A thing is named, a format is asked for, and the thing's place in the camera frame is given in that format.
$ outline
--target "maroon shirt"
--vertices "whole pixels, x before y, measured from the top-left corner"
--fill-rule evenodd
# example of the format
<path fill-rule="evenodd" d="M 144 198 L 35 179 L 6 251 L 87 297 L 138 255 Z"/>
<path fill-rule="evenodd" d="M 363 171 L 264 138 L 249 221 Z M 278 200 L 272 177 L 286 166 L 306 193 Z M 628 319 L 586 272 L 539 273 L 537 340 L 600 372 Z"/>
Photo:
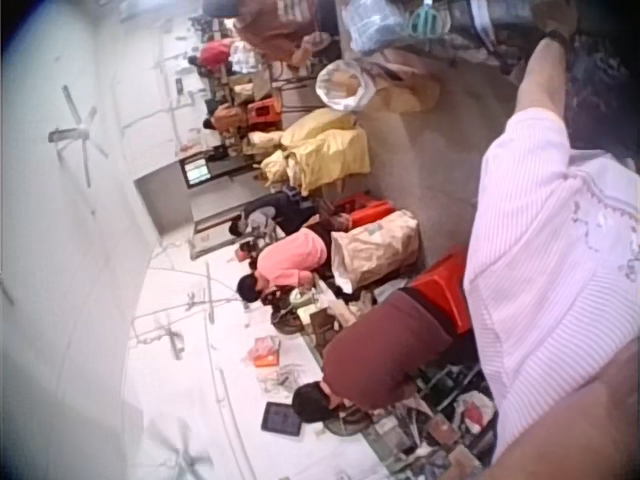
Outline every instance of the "maroon shirt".
<path fill-rule="evenodd" d="M 340 332 L 324 351 L 324 382 L 365 410 L 404 400 L 419 368 L 440 358 L 452 339 L 406 293 L 392 293 Z"/>

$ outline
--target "window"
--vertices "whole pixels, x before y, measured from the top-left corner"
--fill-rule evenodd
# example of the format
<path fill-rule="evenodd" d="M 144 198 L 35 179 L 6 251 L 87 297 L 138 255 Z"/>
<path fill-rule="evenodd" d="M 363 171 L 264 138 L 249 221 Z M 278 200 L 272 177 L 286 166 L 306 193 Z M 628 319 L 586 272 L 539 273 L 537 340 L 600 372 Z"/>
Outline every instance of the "window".
<path fill-rule="evenodd" d="M 208 180 L 211 180 L 211 173 L 204 158 L 184 162 L 182 170 L 189 187 L 195 187 Z"/>

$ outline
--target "yellow sack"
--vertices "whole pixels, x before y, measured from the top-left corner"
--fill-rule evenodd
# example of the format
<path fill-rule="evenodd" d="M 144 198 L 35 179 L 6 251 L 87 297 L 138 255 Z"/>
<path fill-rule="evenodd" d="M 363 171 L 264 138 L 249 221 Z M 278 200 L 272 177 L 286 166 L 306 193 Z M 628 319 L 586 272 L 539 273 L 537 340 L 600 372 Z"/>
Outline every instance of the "yellow sack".
<path fill-rule="evenodd" d="M 314 110 L 291 125 L 280 142 L 292 147 L 303 140 L 311 140 L 328 130 L 350 130 L 356 123 L 356 117 L 348 112 L 337 112 L 329 108 Z"/>
<path fill-rule="evenodd" d="M 292 147 L 287 161 L 297 167 L 300 178 L 295 186 L 302 195 L 348 175 L 371 171 L 367 134 L 361 128 L 324 132 Z"/>
<path fill-rule="evenodd" d="M 270 157 L 265 158 L 260 164 L 260 168 L 267 177 L 267 187 L 274 183 L 286 182 L 289 179 L 287 161 L 282 150 L 278 150 Z"/>

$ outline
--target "person in pink shirt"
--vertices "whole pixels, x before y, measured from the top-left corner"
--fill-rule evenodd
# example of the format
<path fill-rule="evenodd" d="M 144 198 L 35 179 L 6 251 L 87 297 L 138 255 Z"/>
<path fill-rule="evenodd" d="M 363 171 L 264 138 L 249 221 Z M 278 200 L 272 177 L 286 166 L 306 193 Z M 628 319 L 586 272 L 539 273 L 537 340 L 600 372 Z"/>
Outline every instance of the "person in pink shirt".
<path fill-rule="evenodd" d="M 331 232 L 347 231 L 349 223 L 348 216 L 320 220 L 266 247 L 255 272 L 238 282 L 240 298 L 253 303 L 275 287 L 313 287 L 312 272 L 331 268 Z"/>

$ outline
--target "forearm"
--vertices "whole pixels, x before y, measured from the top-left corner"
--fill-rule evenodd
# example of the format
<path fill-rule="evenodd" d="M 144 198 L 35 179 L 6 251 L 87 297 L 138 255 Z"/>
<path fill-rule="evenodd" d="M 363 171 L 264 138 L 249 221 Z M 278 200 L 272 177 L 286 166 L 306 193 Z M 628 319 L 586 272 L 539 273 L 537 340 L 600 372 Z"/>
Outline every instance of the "forearm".
<path fill-rule="evenodd" d="M 516 113 L 544 108 L 564 118 L 567 58 L 557 42 L 543 39 L 533 52 L 518 90 Z"/>

